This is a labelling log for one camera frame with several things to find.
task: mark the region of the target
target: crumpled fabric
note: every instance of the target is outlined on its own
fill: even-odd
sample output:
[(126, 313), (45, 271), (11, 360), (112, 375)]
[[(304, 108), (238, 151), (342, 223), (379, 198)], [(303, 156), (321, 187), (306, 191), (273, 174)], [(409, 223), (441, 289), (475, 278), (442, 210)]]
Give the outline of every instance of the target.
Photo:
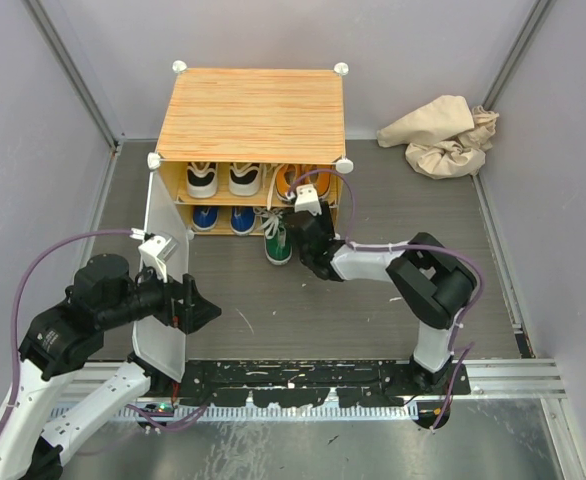
[(435, 145), (474, 127), (464, 97), (442, 95), (377, 132), (380, 147), (407, 143)]
[(477, 175), (485, 160), (483, 150), (464, 147), (453, 140), (433, 146), (411, 143), (406, 148), (406, 161), (413, 170), (435, 180)]
[(465, 147), (479, 148), (486, 152), (493, 148), (489, 138), (495, 135), (495, 125), (500, 114), (487, 112), (482, 106), (473, 107), (471, 113), (475, 126), (468, 132), (460, 133), (458, 141)]

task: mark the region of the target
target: gray wall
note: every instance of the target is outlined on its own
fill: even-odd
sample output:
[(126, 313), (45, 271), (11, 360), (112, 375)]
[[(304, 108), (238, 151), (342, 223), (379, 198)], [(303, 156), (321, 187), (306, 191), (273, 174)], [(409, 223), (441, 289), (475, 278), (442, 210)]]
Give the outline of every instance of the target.
[(496, 110), (482, 178), (534, 344), (586, 437), (586, 2), (557, 2)]
[(43, 0), (112, 129), (157, 137), (171, 64), (351, 67), (350, 138), (443, 94), (482, 101), (533, 0)]
[[(44, 248), (88, 227), (108, 153), (22, 2), (0, 0), (0, 402), (18, 280)], [(63, 298), (78, 261), (67, 248), (37, 271), (22, 327)]]

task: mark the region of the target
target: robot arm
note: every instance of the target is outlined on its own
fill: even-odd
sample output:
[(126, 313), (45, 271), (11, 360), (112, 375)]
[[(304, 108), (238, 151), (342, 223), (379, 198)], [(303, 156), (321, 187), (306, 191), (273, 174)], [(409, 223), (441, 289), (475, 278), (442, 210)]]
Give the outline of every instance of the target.
[[(455, 320), (471, 299), (477, 280), (457, 259), (422, 250), (357, 251), (334, 232), (328, 205), (321, 213), (289, 213), (284, 224), (300, 251), (301, 262), (319, 278), (332, 281), (378, 280), (393, 283), (420, 321), (411, 356), (414, 379), (423, 391), (441, 383), (452, 361), (449, 341)], [(442, 245), (428, 233), (406, 242)]]
[[(170, 237), (144, 242), (139, 250), (147, 266), (135, 281), (124, 258), (93, 257), (75, 274), (66, 298), (33, 319), (19, 347), (18, 397), (0, 435), (0, 479), (59, 478), (63, 466), (98, 428), (149, 390), (158, 369), (136, 348), (140, 356), (131, 354), (110, 380), (64, 416), (46, 423), (64, 389), (102, 348), (105, 331), (146, 319), (183, 337), (221, 314), (199, 295), (190, 275), (185, 274), (182, 283), (166, 275), (164, 262), (174, 248)], [(183, 368), (183, 351), (177, 353)], [(159, 372), (181, 380), (179, 372)]]

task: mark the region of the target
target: sneaker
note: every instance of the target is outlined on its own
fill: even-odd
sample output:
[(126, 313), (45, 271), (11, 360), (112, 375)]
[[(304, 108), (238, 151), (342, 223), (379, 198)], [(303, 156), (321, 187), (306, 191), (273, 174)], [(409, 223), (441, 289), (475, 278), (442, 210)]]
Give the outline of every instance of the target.
[(259, 163), (232, 163), (229, 174), (229, 191), (239, 197), (250, 197), (260, 191)]
[(284, 202), (287, 200), (286, 192), (289, 191), (295, 179), (302, 175), (302, 167), (300, 165), (281, 165), (274, 175), (277, 196)]
[(186, 191), (193, 198), (209, 198), (217, 193), (217, 164), (193, 162), (186, 167)]
[(208, 232), (217, 224), (217, 214), (220, 207), (193, 207), (193, 230)]
[[(304, 173), (311, 172), (313, 170), (317, 170), (318, 168), (328, 168), (326, 166), (318, 166), (318, 165), (307, 165), (304, 169)], [(317, 196), (320, 197), (320, 200), (325, 199), (329, 196), (329, 192), (331, 191), (331, 174), (322, 172), (322, 173), (314, 173), (313, 175), (309, 175), (305, 179), (305, 183), (311, 183), (315, 185), (315, 190), (317, 191)]]
[(256, 218), (251, 207), (233, 207), (231, 230), (236, 235), (248, 235), (255, 228)]
[(267, 210), (263, 207), (256, 207), (253, 210), (262, 219), (262, 225), (259, 228), (264, 230), (266, 259), (273, 265), (286, 265), (293, 256), (293, 248), (282, 223), (283, 209)]

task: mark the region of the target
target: wooden cabinet top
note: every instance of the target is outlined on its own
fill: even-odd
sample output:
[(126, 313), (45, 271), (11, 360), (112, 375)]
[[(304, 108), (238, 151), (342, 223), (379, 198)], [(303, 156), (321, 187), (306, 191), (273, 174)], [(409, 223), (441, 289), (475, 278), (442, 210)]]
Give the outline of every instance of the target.
[(342, 77), (189, 68), (177, 76), (157, 152), (166, 161), (330, 164), (345, 153)]

